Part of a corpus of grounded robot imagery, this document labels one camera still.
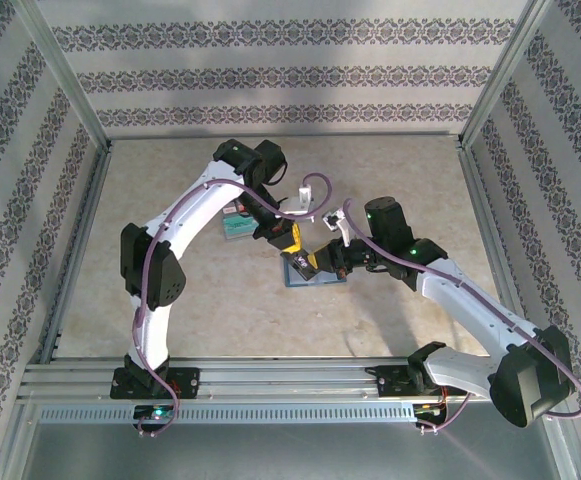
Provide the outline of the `blue card holder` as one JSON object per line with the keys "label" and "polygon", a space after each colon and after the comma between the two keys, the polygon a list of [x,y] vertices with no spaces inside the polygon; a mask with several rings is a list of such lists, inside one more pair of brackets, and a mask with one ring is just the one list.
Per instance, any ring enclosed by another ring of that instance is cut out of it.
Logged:
{"label": "blue card holder", "polygon": [[288,288],[309,287],[345,283],[345,279],[339,279],[335,273],[321,271],[317,276],[309,281],[303,280],[289,263],[290,255],[281,255],[283,260],[284,284]]}

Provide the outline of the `grey metal front panel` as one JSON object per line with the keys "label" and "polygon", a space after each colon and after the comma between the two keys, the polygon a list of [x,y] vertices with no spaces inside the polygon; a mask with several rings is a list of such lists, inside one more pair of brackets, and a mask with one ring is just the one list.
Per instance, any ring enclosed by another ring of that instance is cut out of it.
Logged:
{"label": "grey metal front panel", "polygon": [[448,428],[406,423],[179,424],[141,437],[121,410],[29,404],[0,480],[581,480],[562,427],[519,430],[485,403]]}

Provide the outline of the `controller board with green light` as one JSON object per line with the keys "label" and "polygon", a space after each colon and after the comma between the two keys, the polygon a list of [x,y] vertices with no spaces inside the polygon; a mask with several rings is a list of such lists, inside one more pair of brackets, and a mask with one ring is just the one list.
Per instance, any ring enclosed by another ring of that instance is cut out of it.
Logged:
{"label": "controller board with green light", "polygon": [[135,422],[156,422],[157,424],[169,421],[175,413],[173,405],[149,404],[138,405],[133,412]]}

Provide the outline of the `aluminium side rail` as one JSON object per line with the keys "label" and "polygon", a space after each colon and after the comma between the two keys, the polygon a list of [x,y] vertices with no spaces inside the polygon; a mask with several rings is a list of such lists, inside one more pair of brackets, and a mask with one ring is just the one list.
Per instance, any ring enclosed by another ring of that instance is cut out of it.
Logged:
{"label": "aluminium side rail", "polygon": [[486,256],[493,275],[497,296],[503,306],[520,317],[526,317],[523,301],[513,279],[503,243],[490,203],[483,187],[476,163],[471,152],[459,141],[456,142],[459,162],[468,188]]}
{"label": "aluminium side rail", "polygon": [[97,156],[92,163],[79,208],[74,218],[69,242],[64,252],[55,295],[41,328],[37,349],[30,360],[31,364],[50,363],[58,348],[64,319],[70,308],[71,298],[78,280],[112,153],[113,142],[108,141],[97,152]]}

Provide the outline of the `aluminium front rail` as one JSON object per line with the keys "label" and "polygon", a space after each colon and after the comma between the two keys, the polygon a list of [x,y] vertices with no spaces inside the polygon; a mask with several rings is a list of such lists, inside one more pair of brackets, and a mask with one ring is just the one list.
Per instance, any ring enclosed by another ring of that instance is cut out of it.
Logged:
{"label": "aluminium front rail", "polygon": [[[378,365],[408,365],[404,357],[336,358],[173,358],[169,368],[198,368],[196,399],[267,401],[291,399],[379,398],[375,378],[365,372]],[[76,403],[112,399],[114,370],[120,358],[59,358],[25,368],[17,399]]]}

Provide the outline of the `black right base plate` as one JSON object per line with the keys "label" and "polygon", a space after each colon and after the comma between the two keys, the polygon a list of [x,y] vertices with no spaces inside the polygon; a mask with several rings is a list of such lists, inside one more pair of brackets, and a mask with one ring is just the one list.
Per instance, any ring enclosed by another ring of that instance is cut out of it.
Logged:
{"label": "black right base plate", "polygon": [[440,397],[442,387],[435,384],[419,367],[409,365],[378,365],[365,372],[375,378],[380,397]]}

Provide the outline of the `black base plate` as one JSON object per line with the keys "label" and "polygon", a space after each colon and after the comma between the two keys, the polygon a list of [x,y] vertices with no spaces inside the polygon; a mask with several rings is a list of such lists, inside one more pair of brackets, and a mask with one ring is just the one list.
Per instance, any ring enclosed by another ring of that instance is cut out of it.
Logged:
{"label": "black base plate", "polygon": [[[198,368],[171,367],[165,382],[179,399],[195,399],[200,385]],[[114,400],[168,400],[171,393],[147,371],[137,375],[125,367],[114,370],[110,397]]]}
{"label": "black base plate", "polygon": [[380,397],[440,397],[442,387],[435,384],[419,367],[409,365],[378,365],[365,372],[375,378]]}

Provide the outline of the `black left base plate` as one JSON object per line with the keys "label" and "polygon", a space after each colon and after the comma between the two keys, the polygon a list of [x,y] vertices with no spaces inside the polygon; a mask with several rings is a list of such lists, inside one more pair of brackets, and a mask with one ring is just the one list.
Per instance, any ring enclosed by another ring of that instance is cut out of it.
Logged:
{"label": "black left base plate", "polygon": [[[165,382],[179,399],[195,399],[200,385],[198,368],[171,367]],[[168,400],[171,393],[147,371],[137,375],[125,367],[114,370],[110,397],[114,400]]]}

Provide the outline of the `aluminium frame post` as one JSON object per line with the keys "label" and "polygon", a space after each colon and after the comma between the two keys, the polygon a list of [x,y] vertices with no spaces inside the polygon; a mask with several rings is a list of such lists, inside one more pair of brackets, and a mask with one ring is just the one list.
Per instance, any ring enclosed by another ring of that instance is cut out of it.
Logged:
{"label": "aluminium frame post", "polygon": [[108,151],[111,140],[36,0],[10,1],[90,137],[99,148]]}
{"label": "aluminium frame post", "polygon": [[501,51],[483,91],[458,135],[457,145],[460,149],[465,150],[474,142],[553,2],[554,0],[527,1],[510,39]]}

